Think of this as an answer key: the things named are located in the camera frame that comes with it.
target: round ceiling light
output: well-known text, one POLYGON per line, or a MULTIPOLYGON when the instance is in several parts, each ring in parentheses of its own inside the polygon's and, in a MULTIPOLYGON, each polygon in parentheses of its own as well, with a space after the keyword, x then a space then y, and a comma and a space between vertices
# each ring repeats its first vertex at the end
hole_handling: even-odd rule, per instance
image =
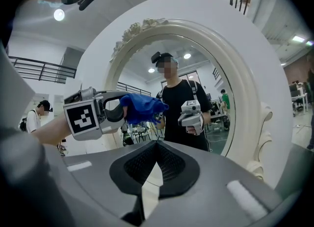
POLYGON ((191 54, 190 53, 187 53, 184 55, 184 59, 189 59, 191 57, 191 54))
POLYGON ((62 9, 57 9, 54 14, 53 17, 57 20, 57 21, 62 21, 64 18, 64 11, 62 9))

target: white shirt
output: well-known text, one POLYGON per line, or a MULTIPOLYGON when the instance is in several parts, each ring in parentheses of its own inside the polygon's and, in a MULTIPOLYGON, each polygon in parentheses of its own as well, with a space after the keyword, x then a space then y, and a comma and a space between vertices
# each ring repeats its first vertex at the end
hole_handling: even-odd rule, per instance
POLYGON ((27 114, 26 131, 30 134, 38 128, 40 128, 40 117, 36 112, 36 109, 33 109, 27 114))

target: white mirror frame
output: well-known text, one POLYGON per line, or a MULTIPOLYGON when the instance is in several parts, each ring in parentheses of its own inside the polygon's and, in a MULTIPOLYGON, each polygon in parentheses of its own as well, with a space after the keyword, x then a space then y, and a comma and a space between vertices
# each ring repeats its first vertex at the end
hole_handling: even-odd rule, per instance
POLYGON ((235 107, 231 109, 231 130, 222 155, 246 168, 253 160, 260 141, 264 121, 261 101, 254 78, 244 60, 236 49, 215 31, 180 19, 170 19, 147 29, 137 29, 136 34, 127 38, 127 42, 118 42, 119 48, 115 50, 111 65, 107 69, 104 89, 116 89, 124 66, 140 48, 169 36, 188 38, 197 45, 200 52, 205 55, 210 53, 216 59, 212 63, 221 74, 222 80, 229 83, 230 86, 226 89, 233 93, 233 96, 230 95, 230 101, 235 107))

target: blue rag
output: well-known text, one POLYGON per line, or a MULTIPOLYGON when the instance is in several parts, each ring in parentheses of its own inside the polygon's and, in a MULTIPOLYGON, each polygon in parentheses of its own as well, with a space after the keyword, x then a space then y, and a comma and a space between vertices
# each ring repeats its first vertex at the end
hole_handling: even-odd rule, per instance
POLYGON ((126 120, 129 124, 134 125, 142 121, 150 121, 154 124, 160 123, 154 118, 154 115, 169 109, 169 106, 160 99, 137 93, 129 93, 123 96, 120 99, 120 105, 128 107, 126 120))

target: fluorescent light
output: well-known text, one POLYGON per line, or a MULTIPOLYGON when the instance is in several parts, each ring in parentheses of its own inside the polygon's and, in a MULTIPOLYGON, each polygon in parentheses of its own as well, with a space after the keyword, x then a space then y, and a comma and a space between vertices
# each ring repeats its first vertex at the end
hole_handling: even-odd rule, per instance
POLYGON ((191 54, 190 54, 190 53, 187 53, 187 54, 184 55, 184 58, 185 58, 185 59, 189 59, 190 57, 191 57, 191 54))
POLYGON ((294 36, 294 38, 293 38, 292 40, 293 40, 293 41, 296 41, 296 42, 302 43, 302 42, 304 41, 304 38, 299 37, 299 36, 294 36))
POLYGON ((54 14, 53 17, 57 20, 57 21, 62 21, 64 18, 64 11, 62 9, 57 9, 54 14))

